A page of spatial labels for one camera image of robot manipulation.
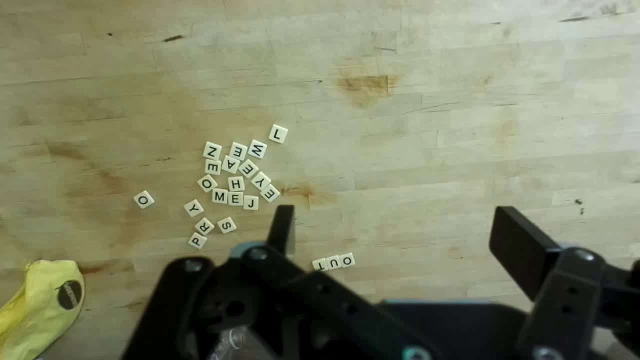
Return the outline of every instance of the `wood grain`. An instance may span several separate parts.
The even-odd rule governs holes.
[[[86,309],[48,358],[117,358],[162,267],[197,253],[183,203],[237,217],[202,250],[216,262],[267,236],[275,205],[215,205],[197,177],[206,139],[267,139],[275,121],[291,136],[260,165],[299,205],[292,257],[354,252],[333,276],[370,300],[529,307],[486,245],[498,203],[631,265],[639,7],[0,0],[0,300],[26,262],[79,260]]]

